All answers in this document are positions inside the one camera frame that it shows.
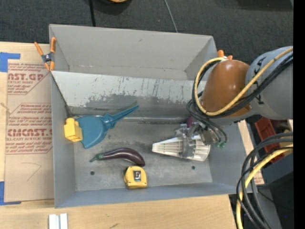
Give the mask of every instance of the tape measure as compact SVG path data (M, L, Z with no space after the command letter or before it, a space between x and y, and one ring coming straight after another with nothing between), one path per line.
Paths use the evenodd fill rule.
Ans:
M147 187L146 172L139 166L129 166L126 169L124 181L127 188Z

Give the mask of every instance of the yellow object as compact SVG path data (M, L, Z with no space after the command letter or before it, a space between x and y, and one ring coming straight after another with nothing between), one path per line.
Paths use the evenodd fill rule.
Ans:
M263 168L270 160L274 159L275 157L279 156L280 154L286 153L286 152L291 152L291 149L285 148L285 149L280 149L280 150L276 150L273 153L271 153L270 155L268 155L265 159L263 159L249 174L249 176L247 177L247 179L245 180L245 187L247 187L250 183L250 181L252 180L252 178L254 177L254 175L261 169ZM239 192L239 197L241 200L243 200L243 196L244 193L241 190ZM242 218L241 218L241 204L239 201L237 201L236 204L236 223L237 223L237 227L238 229L243 229L243 223L242 223Z
M124 181L127 188L147 187L146 172L139 166L129 166L126 170Z
M82 140L82 132L79 123L73 119L66 119L66 124L64 125L65 137L73 142L78 142Z

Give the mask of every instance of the orange clamp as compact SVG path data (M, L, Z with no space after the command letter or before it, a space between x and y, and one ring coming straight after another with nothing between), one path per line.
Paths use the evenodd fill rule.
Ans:
M48 53L48 54L43 54L41 47L38 45L37 42L34 42L34 45L36 46L36 49L37 49L39 55L42 57L42 59L44 61L44 66L47 68L48 71L52 71L55 68L54 54L56 51L56 42L57 42L56 38L52 37L50 53Z

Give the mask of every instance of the eggplant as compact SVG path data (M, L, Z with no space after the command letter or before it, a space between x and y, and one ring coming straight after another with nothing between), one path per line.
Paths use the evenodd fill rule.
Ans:
M138 166L145 166L145 161L143 157L134 149L128 147L117 148L108 152L97 154L94 158L90 160L110 160L110 159L126 159Z

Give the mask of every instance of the gray bin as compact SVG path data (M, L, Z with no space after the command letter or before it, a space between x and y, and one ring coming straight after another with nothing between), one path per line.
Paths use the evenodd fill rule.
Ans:
M174 137L189 118L185 105L195 76L217 57L212 36L50 25L52 37L57 39L51 74L56 208L235 193L246 157L236 124L224 128L225 148L212 146L204 162L152 152L153 143ZM64 136L71 114L115 114L135 104L139 109L92 148ZM89 162L123 146L144 157L148 187L125 187L131 165L126 160Z

